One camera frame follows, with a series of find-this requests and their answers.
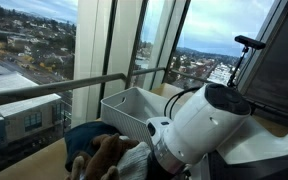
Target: brown stuffed animal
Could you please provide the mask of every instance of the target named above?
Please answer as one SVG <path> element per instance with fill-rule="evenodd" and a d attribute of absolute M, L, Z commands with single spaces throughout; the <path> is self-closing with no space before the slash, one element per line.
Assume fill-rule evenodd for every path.
<path fill-rule="evenodd" d="M 117 180 L 118 170 L 115 167 L 127 149 L 139 144 L 135 140 L 121 140 L 118 134 L 113 136 L 100 135 L 91 141 L 91 145 L 99 147 L 94 157 L 81 151 L 74 159 L 71 180 L 78 180 L 80 173 L 85 169 L 85 180 Z"/>

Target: cloudy sky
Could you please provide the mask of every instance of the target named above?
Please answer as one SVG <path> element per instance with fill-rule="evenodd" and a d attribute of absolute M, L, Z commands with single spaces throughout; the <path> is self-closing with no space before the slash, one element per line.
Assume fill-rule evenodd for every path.
<path fill-rule="evenodd" d="M 171 0 L 150 0 L 142 39 L 154 42 L 164 5 Z M 237 35 L 255 38 L 274 0 L 191 0 L 179 47 L 239 56 Z M 4 8 L 34 12 L 76 23 L 78 0 L 0 0 Z"/>

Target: beige surface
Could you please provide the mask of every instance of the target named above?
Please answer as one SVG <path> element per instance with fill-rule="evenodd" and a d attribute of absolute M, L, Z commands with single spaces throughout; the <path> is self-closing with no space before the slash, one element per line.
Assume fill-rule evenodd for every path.
<path fill-rule="evenodd" d="M 182 91 L 172 85 L 162 84 L 152 92 L 166 98 Z M 184 95 L 179 99 L 179 103 L 184 103 L 192 93 Z M 268 130 L 277 136 L 283 136 L 288 129 L 257 117 L 257 120 Z M 0 180 L 63 180 L 67 172 L 64 168 L 66 160 L 66 149 L 64 139 L 61 139 L 30 157 L 0 172 Z"/>

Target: cloth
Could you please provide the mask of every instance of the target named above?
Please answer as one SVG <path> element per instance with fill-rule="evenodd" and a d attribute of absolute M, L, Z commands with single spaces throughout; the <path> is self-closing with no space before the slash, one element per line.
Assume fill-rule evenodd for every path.
<path fill-rule="evenodd" d="M 117 164 L 120 180 L 145 180 L 148 171 L 147 157 L 150 152 L 151 149 L 145 142 L 126 151 Z"/>
<path fill-rule="evenodd" d="M 65 169 L 72 171 L 73 156 L 77 151 L 85 151 L 90 156 L 94 156 L 97 149 L 90 147 L 90 141 L 99 135 L 115 133 L 121 134 L 115 127 L 107 125 L 101 121 L 89 122 L 76 126 L 64 135 L 66 143 L 67 158 Z"/>

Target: white plastic bin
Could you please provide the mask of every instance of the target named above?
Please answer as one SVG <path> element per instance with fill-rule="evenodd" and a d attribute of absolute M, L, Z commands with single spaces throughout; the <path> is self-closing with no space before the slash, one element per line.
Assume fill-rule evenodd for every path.
<path fill-rule="evenodd" d="M 168 99 L 140 88 L 130 88 L 101 100 L 101 120 L 116 127 L 131 139 L 146 142 L 153 147 L 145 122 L 151 117 L 164 116 Z M 173 101 L 168 105 L 167 115 Z M 181 105 L 175 104 L 174 117 Z"/>

